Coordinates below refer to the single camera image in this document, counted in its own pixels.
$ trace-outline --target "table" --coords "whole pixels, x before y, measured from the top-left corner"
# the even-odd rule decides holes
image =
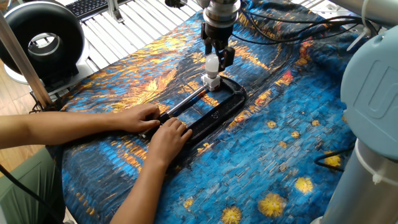
[[[274,17],[314,20],[286,1],[246,1]],[[96,72],[65,95],[62,111],[117,112],[139,103],[162,111],[200,85],[201,12],[143,49]],[[304,25],[259,21],[281,37]],[[242,17],[235,34],[254,41]],[[354,135],[342,116],[340,81],[356,38],[345,33],[297,45],[255,45],[231,38],[234,65],[222,75],[242,85],[245,107],[174,167],[162,189],[156,223],[310,223],[323,214],[340,173],[314,158],[347,148]],[[209,93],[179,118],[190,124],[222,101]],[[147,143],[105,133],[49,151],[62,168],[65,203],[78,223],[107,223],[134,185]],[[325,161],[343,166],[346,156]]]

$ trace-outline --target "black cable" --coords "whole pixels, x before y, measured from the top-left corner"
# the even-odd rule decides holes
[[[274,17],[271,17],[271,16],[264,16],[264,15],[261,15],[261,14],[256,14],[256,13],[248,12],[248,11],[244,11],[244,12],[248,13],[248,14],[251,14],[251,15],[254,15],[254,16],[258,16],[258,17],[262,17],[262,18],[265,18],[265,19],[273,20],[273,21],[287,22],[287,23],[294,23],[294,24],[314,24],[314,23],[322,22],[322,21],[323,21],[323,23],[326,23],[326,22],[327,23],[334,23],[334,22],[337,22],[337,21],[333,21],[335,19],[355,19],[355,20],[359,20],[362,23],[362,20],[361,20],[362,18],[356,17],[356,16],[336,16],[336,17],[332,17],[332,18],[329,18],[329,19],[324,19],[322,21],[292,21],[292,20],[287,20],[287,19],[278,19],[278,18],[274,18]]]
[[[15,177],[12,176],[1,164],[0,164],[0,172],[2,172],[13,184],[15,184],[17,187],[19,187],[24,192],[28,193],[30,196],[32,196],[34,199],[36,199],[39,203],[41,203],[47,209],[49,214],[51,214],[51,216],[54,217],[54,219],[55,219],[55,221],[57,221],[57,223],[63,224],[63,220],[58,216],[58,214],[54,211],[54,209],[51,208],[51,206],[47,202],[45,202],[37,194],[35,194],[30,189],[28,189],[25,185],[20,183],[17,179],[15,179]]]
[[[342,32],[339,32],[339,33],[337,33],[337,34],[329,35],[329,36],[326,36],[326,37],[313,38],[313,39],[311,39],[311,40],[321,40],[321,39],[326,39],[326,38],[334,37],[334,36],[337,36],[337,35],[340,35],[340,34],[344,34],[345,32],[348,32],[349,30],[353,29],[353,28],[356,27],[356,26],[358,26],[358,24],[356,24],[356,25],[354,25],[354,26],[350,27],[349,29],[346,29],[346,30],[344,30],[344,31],[342,31]],[[259,45],[274,45],[274,44],[281,44],[281,43],[275,43],[275,42],[274,42],[274,43],[261,43],[261,42],[256,42],[256,41],[244,39],[244,38],[242,38],[242,37],[238,37],[238,36],[236,36],[235,34],[232,34],[232,36],[235,37],[235,38],[237,38],[237,39],[239,39],[239,40],[242,40],[242,41],[245,41],[245,42],[249,42],[249,43],[252,43],[252,44],[259,44]],[[293,44],[287,44],[287,45],[301,44],[301,43],[306,42],[306,41],[308,41],[308,40],[302,40],[302,41],[300,41],[300,42],[293,43]]]
[[[305,38],[307,38],[307,37],[311,37],[311,36],[313,36],[313,35],[315,35],[315,34],[319,34],[319,33],[322,33],[322,32],[324,32],[324,31],[327,31],[327,30],[330,30],[330,29],[333,28],[333,26],[331,26],[331,27],[328,27],[327,29],[323,29],[323,30],[320,30],[320,31],[312,32],[312,33],[307,34],[307,35],[305,35],[305,36],[303,36],[303,37],[296,37],[296,38],[285,39],[285,40],[277,40],[277,39],[274,39],[274,38],[272,38],[272,37],[269,37],[267,34],[263,33],[262,30],[260,30],[260,28],[259,28],[259,27],[257,26],[257,24],[254,22],[254,19],[253,19],[253,18],[250,18],[243,10],[241,10],[241,12],[242,12],[243,15],[246,17],[246,19],[254,26],[254,28],[258,31],[258,33],[260,33],[263,37],[265,37],[265,38],[267,38],[267,39],[269,39],[269,40],[271,40],[271,41],[273,41],[273,42],[276,42],[276,43],[286,43],[286,42],[293,42],[293,41],[296,41],[296,40],[302,40],[302,39],[305,39]],[[352,22],[351,22],[351,21],[342,21],[342,22],[339,24],[339,26],[346,25],[346,24],[350,24],[350,23],[352,23]],[[308,27],[306,27],[306,28],[300,30],[297,34],[303,32],[305,29],[308,29]]]
[[[322,159],[326,159],[326,158],[332,157],[332,156],[340,155],[340,154],[342,154],[342,153],[344,153],[344,152],[350,152],[350,151],[352,151],[353,149],[354,149],[354,148],[339,150],[339,151],[336,151],[336,152],[332,152],[332,153],[326,154],[326,155],[324,155],[324,156],[317,157],[317,158],[314,160],[314,163],[315,163],[316,165],[318,165],[318,166],[326,167],[326,168],[329,168],[329,169],[332,169],[332,170],[336,170],[336,171],[339,171],[339,172],[344,172],[344,170],[341,169],[341,168],[339,168],[339,167],[334,167],[334,166],[331,166],[331,165],[328,165],[328,164],[324,164],[324,163],[319,162],[319,161],[322,160]]]

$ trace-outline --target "blue printed fabric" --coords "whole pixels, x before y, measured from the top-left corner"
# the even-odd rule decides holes
[[[245,1],[247,11],[297,20],[320,20],[286,1]],[[276,39],[308,24],[255,17]],[[136,53],[84,79],[62,100],[62,111],[118,112],[141,103],[167,111],[201,85],[202,12]],[[301,36],[324,29],[307,30]],[[340,178],[316,166],[316,157],[347,149],[355,136],[343,117],[340,81],[357,35],[328,39],[342,28],[299,44],[257,45],[230,38],[234,64],[222,75],[242,85],[248,100],[231,119],[191,149],[185,166],[165,181],[156,223],[310,223],[323,215]],[[267,42],[242,15],[238,37]],[[192,124],[220,103],[209,93],[179,118]],[[103,133],[49,151],[62,168],[65,202],[78,223],[109,222],[134,186],[148,142],[135,134]],[[324,162],[343,167],[347,155]]]

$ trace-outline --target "white cylindrical part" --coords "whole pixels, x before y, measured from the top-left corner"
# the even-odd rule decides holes
[[[206,57],[205,70],[209,78],[216,78],[219,64],[217,55],[211,54]]]

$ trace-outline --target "human hand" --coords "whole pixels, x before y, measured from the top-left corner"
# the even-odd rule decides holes
[[[177,118],[167,120],[153,135],[149,144],[147,160],[167,168],[192,135],[191,129],[184,135],[182,134],[186,128]]]
[[[120,113],[111,114],[116,129],[139,133],[160,125],[156,120],[160,115],[159,107],[150,103],[136,105]]]

